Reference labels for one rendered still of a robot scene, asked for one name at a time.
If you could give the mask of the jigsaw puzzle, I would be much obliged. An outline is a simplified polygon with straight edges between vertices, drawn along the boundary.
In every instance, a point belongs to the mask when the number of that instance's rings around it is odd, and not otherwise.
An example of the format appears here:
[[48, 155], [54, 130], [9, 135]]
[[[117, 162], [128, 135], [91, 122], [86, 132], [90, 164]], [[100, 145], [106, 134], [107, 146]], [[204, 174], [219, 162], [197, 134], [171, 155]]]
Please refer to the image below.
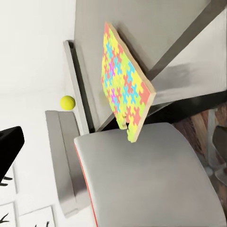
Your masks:
[[157, 92], [109, 21], [105, 22], [101, 79], [120, 129], [128, 127], [128, 140], [136, 142]]

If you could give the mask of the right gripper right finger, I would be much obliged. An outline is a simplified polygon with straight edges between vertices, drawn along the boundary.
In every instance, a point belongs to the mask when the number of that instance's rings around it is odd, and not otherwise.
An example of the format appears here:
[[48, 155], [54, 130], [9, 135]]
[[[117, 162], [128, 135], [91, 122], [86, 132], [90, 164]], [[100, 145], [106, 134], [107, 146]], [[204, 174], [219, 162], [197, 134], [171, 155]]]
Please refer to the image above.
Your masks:
[[214, 129], [212, 143], [227, 163], [227, 128], [216, 126]]

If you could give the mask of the tennis ball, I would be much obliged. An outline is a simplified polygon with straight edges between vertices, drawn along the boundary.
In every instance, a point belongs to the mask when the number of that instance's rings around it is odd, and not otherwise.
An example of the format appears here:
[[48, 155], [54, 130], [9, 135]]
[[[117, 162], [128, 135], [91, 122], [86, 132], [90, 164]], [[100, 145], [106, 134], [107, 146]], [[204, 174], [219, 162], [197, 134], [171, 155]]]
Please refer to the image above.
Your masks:
[[65, 112], [68, 112], [74, 109], [75, 105], [76, 105], [75, 99], [71, 96], [65, 96], [60, 101], [60, 106]]

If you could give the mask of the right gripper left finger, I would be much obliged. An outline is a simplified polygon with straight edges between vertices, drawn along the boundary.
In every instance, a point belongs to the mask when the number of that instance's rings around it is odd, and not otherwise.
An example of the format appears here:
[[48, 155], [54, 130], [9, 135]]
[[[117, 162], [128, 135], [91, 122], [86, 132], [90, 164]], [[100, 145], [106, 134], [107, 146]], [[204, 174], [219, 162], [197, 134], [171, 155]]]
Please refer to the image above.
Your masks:
[[21, 126], [0, 131], [0, 183], [25, 143]]

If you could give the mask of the toy box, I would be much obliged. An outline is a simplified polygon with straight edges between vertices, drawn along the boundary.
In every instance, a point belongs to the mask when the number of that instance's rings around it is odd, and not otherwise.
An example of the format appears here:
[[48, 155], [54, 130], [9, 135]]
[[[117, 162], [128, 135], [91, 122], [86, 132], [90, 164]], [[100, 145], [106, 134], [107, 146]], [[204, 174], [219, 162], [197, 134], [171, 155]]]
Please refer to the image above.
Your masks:
[[79, 137], [74, 112], [45, 111], [58, 205], [66, 219], [91, 205], [74, 146]]

